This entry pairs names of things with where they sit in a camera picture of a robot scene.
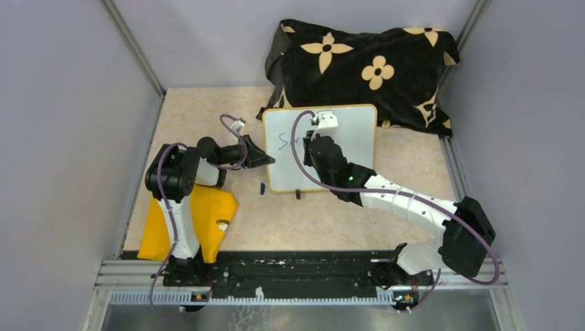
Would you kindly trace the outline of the white whiteboard yellow frame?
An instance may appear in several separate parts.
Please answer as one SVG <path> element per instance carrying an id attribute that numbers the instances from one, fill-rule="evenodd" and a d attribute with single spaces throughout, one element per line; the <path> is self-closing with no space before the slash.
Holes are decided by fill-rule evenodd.
<path id="1" fill-rule="evenodd" d="M 304 160 L 303 138 L 306 132 L 316 127 L 311 124 L 311 116 L 304 115 L 291 138 L 291 130 L 296 118 L 305 108 L 272 108 L 262 115 L 266 139 L 266 153 L 275 159 L 268 165 L 268 187 L 273 192 L 318 191 L 323 188 L 308 179 L 295 162 L 295 146 L 300 161 Z M 377 109 L 371 104 L 356 104 L 333 107 L 315 107 L 310 111 L 331 111 L 338 121 L 338 128 L 332 134 L 334 142 L 340 146 L 348 161 L 367 168 L 375 162 L 375 131 Z"/>

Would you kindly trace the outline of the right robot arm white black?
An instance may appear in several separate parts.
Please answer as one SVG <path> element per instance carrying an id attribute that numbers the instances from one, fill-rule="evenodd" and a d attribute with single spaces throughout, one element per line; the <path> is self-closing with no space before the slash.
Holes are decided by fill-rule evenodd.
<path id="1" fill-rule="evenodd" d="M 349 162 L 332 137 L 307 131 L 303 138 L 305 166 L 317 173 L 315 183 L 338 199 L 363 208 L 388 212 L 432 234 L 421 243 L 397 246 L 397 260 L 388 274 L 397 284 L 408 283 L 422 271 L 450 268 L 474 279 L 496 234 L 481 203 L 465 196 L 461 201 L 436 199 L 400 186 L 373 169 Z"/>

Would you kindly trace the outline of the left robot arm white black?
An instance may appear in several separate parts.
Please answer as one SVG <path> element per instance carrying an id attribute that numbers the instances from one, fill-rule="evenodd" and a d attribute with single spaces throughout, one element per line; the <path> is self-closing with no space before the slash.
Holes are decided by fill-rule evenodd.
<path id="1" fill-rule="evenodd" d="M 239 206 L 223 189 L 228 171 L 275 162 L 249 135 L 238 140 L 221 147 L 204 137 L 195 147 L 161 147 L 145 175 L 152 198 L 139 258 L 181 265 L 179 275 L 190 285 L 205 280 L 204 263 L 216 262 Z"/>

